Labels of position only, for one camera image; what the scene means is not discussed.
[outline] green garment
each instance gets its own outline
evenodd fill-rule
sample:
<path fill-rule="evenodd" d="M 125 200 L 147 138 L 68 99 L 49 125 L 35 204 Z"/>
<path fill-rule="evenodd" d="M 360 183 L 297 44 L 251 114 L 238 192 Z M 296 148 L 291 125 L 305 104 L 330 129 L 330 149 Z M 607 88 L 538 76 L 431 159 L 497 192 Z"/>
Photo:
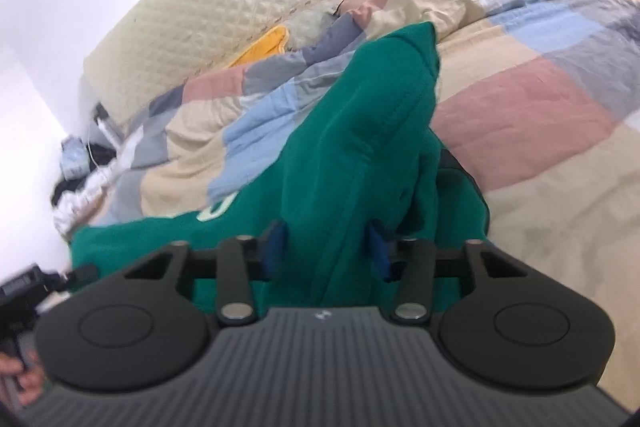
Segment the green garment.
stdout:
<path fill-rule="evenodd" d="M 442 145 L 428 129 L 435 43 L 433 25 L 421 23 L 362 45 L 277 161 L 222 216 L 200 222 L 193 212 L 87 227 L 73 241 L 74 265 L 95 263 L 104 276 L 170 241 L 212 248 L 283 219 L 289 247 L 280 270 L 270 283 L 253 283 L 261 313 L 270 306 L 387 309 L 397 283 L 383 283 L 362 248 L 371 219 L 441 247 L 484 239 L 484 202 L 462 172 L 438 169 Z M 212 310 L 215 288 L 213 280 L 196 282 L 199 308 Z M 436 285 L 436 307 L 457 291 L 455 281 Z"/>

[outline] hand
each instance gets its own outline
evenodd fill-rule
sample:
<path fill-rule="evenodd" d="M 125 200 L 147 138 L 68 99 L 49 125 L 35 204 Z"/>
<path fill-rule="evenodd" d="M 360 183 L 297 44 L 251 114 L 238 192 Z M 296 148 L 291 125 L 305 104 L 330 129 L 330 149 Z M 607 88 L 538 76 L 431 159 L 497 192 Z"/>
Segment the hand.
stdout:
<path fill-rule="evenodd" d="M 33 360 L 34 365 L 28 370 L 24 370 L 24 364 L 18 359 L 12 359 L 4 353 L 0 353 L 0 376 L 17 377 L 18 383 L 22 390 L 18 393 L 18 400 L 23 406 L 27 406 L 42 395 L 44 382 L 46 377 L 44 370 L 40 365 L 38 356 L 35 351 L 29 353 L 29 358 Z M 11 407 L 6 390 L 0 390 L 0 400 L 8 407 Z"/>

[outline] bed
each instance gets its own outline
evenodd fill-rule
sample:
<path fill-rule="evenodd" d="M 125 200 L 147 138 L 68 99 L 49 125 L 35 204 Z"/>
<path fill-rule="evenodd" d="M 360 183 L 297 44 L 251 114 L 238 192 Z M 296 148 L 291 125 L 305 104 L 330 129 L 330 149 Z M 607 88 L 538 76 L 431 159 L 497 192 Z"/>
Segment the bed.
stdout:
<path fill-rule="evenodd" d="M 74 261 L 112 255 L 119 231 L 147 219 L 213 222 L 361 45 L 431 22 L 441 59 L 431 128 L 478 182 L 488 237 L 609 313 L 616 347 L 600 383 L 637 408 L 637 3 L 142 0 L 85 63 L 129 137 L 100 213 L 74 238 Z M 223 68 L 274 25 L 288 28 L 289 52 Z M 132 259 L 145 253 L 129 246 Z"/>

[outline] yellow cloth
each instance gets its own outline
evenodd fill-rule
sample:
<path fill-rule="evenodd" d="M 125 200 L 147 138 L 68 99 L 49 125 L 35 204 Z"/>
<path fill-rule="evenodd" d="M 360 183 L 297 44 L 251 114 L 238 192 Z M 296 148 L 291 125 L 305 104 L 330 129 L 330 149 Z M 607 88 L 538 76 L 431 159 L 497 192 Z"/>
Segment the yellow cloth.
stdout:
<path fill-rule="evenodd" d="M 228 68 L 255 62 L 271 55 L 281 55 L 284 53 L 284 46 L 289 41 L 289 30 L 284 26 L 274 26 L 257 41 L 253 42 L 245 49 L 238 58 L 228 65 Z"/>

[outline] plaid blanket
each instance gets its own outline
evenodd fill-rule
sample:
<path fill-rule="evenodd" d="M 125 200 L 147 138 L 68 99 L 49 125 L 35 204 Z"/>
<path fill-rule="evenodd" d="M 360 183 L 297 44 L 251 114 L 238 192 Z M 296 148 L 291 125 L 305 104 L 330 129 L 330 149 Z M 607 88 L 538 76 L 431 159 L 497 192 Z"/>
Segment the plaid blanket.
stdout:
<path fill-rule="evenodd" d="M 602 382 L 636 407 L 637 1 L 367 0 L 315 46 L 203 74 L 150 103 L 94 226 L 215 212 L 276 160 L 359 45 L 431 21 L 442 60 L 432 128 L 486 195 L 490 238 L 609 312 L 618 341 Z"/>

